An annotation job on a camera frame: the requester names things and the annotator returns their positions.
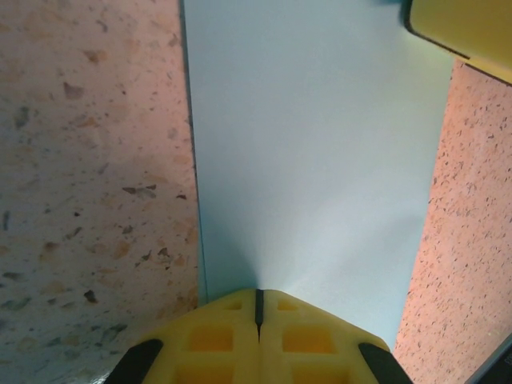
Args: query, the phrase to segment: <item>paper sheet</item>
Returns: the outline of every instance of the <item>paper sheet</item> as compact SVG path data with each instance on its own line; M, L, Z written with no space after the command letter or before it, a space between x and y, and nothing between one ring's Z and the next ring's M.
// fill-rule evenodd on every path
M206 291L284 290L391 347L451 58L377 0L185 0Z

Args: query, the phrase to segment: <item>speckled countertop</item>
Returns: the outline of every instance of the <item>speckled countertop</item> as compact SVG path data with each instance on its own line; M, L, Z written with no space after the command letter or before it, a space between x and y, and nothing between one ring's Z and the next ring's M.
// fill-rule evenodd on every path
M0 8L0 382L94 382L197 301L178 2Z
M2 3L2 382L96 382L196 306L185 89L177 0ZM456 64L395 351L417 383L463 382L512 331L511 111Z

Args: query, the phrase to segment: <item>granite surface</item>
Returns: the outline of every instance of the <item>granite surface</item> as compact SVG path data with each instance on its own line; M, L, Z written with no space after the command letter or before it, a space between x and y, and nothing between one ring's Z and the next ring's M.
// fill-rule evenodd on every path
M177 1L0 6L0 382L95 382L197 302Z
M512 332L512 87L457 63L395 355L460 383Z

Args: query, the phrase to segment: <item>yellow plastic object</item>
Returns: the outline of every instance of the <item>yellow plastic object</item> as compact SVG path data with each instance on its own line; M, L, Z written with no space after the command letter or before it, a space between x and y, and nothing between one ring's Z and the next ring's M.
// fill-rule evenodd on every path
M383 340L283 292L259 292L260 308L256 290L243 290L145 336L141 344L161 341L162 348L140 382L378 383L358 345L389 351Z
M406 28L512 83L511 0L409 0Z

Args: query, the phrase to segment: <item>pink speckled surface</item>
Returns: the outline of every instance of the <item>pink speckled surface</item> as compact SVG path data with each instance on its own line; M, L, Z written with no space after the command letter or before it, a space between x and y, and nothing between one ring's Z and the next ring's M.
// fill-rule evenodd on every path
M512 87L455 64L395 356L459 383L512 332Z

